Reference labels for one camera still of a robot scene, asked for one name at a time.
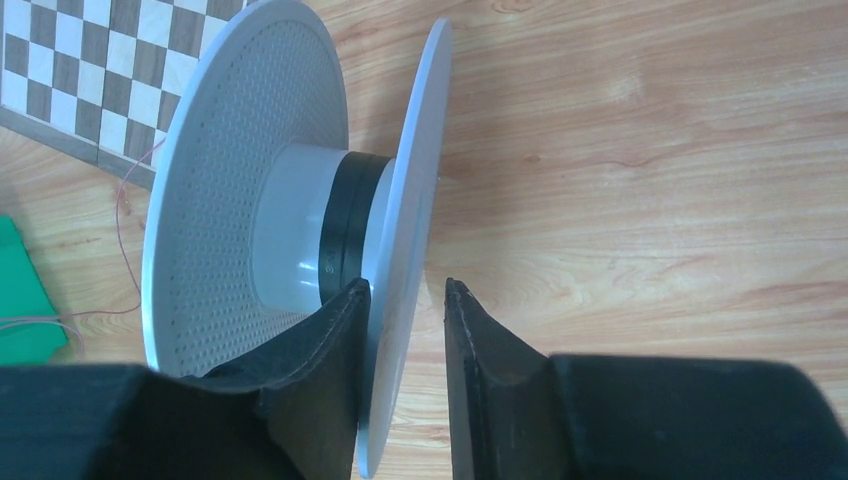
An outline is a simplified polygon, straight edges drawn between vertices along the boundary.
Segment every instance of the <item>wood surface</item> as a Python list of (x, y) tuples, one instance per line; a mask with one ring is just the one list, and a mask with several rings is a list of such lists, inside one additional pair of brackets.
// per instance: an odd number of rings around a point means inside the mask
[[(427, 31), (437, 16), (455, 28), (427, 268), (378, 478), (450, 476), (448, 276), (545, 353), (792, 362), (848, 421), (848, 4), (310, 3), (362, 151), (394, 151)], [(9, 132), (0, 145), (0, 212), (59, 309), (134, 305), (117, 179)], [(136, 267), (147, 199), (130, 188), (121, 207)], [(143, 361), (138, 314), (73, 323), (84, 361)]]

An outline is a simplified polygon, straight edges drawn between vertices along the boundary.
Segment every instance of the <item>green object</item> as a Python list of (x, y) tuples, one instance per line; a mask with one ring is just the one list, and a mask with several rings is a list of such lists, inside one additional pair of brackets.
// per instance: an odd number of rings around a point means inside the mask
[[(0, 216), (0, 327), (10, 317), (54, 316), (44, 286), (38, 279), (21, 235), (9, 217)], [(45, 323), (0, 329), (0, 365), (47, 363), (68, 343), (62, 327)]]

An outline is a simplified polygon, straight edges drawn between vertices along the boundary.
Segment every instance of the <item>pink cord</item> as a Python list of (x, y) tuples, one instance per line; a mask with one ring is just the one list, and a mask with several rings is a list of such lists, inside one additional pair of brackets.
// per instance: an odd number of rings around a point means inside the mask
[(142, 155), (141, 158), (139, 158), (135, 162), (135, 164), (132, 167), (130, 167), (129, 170), (127, 170), (126, 175), (124, 175), (124, 178), (121, 179), (121, 184), (118, 186), (118, 195), (117, 195), (117, 198), (115, 199), (115, 231), (118, 234), (118, 246), (121, 247), (121, 255), (124, 257), (124, 264), (126, 264), (127, 271), (130, 273), (130, 279), (132, 279), (132, 281), (133, 281), (133, 286), (135, 286), (135, 291), (138, 293), (138, 305), (136, 305), (133, 308), (130, 308), (128, 310), (121, 310), (120, 312), (110, 312), (108, 310), (89, 310), (87, 312), (65, 313), (65, 314), (62, 314), (62, 315), (46, 315), (46, 316), (40, 316), (40, 317), (36, 316), (36, 317), (0, 318), (0, 322), (11, 322), (11, 323), (7, 323), (5, 325), (0, 325), (0, 330), (4, 330), (4, 329), (7, 329), (7, 328), (11, 328), (11, 327), (17, 327), (17, 326), (21, 326), (21, 325), (33, 324), (33, 323), (47, 323), (47, 324), (50, 324), (50, 325), (58, 325), (58, 326), (66, 329), (66, 330), (70, 330), (71, 332), (73, 332), (77, 336), (77, 339), (79, 340), (79, 346), (80, 346), (79, 359), (81, 360), (83, 358), (83, 356), (85, 355), (85, 342), (83, 340), (82, 333), (80, 333), (79, 330), (77, 330), (76, 328), (74, 328), (70, 325), (63, 325), (63, 324), (61, 324), (61, 323), (59, 323), (55, 320), (62, 319), (62, 318), (74, 318), (74, 317), (82, 317), (82, 316), (98, 315), (98, 314), (99, 315), (124, 315), (124, 314), (127, 314), (127, 313), (132, 313), (132, 312), (138, 310), (141, 307), (141, 288), (138, 286), (138, 281), (135, 278), (135, 273), (133, 273), (133, 271), (132, 271), (132, 266), (130, 265), (130, 260), (129, 260), (129, 258), (127, 258), (127, 252), (124, 249), (124, 241), (121, 238), (121, 221), (120, 221), (120, 217), (119, 217), (118, 214), (120, 212), (121, 197), (123, 197), (123, 194), (124, 194), (124, 186), (126, 185), (127, 179), (130, 177), (130, 174), (133, 172), (133, 170), (135, 170), (136, 167), (141, 165), (141, 162), (143, 162), (147, 157), (152, 155), (153, 152), (155, 152), (156, 149), (159, 148), (164, 141), (165, 141), (164, 138), (162, 140), (160, 140), (159, 143), (154, 145), (153, 148), (151, 148), (150, 150), (148, 150), (147, 153)]

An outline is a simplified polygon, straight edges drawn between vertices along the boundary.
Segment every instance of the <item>checkerboard pattern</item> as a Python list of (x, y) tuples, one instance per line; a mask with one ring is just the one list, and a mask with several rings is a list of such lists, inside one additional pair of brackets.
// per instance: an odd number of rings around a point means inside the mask
[(2, 1), (0, 103), (131, 161), (165, 136), (198, 59), (247, 3)]

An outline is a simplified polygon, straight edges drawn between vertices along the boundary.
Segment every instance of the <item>black band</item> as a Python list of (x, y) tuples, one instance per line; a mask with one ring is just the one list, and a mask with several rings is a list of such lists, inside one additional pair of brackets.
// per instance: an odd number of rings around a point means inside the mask
[(354, 278), (362, 276), (368, 214), (389, 160), (389, 157), (349, 152), (336, 170), (318, 247), (318, 290), (322, 304)]

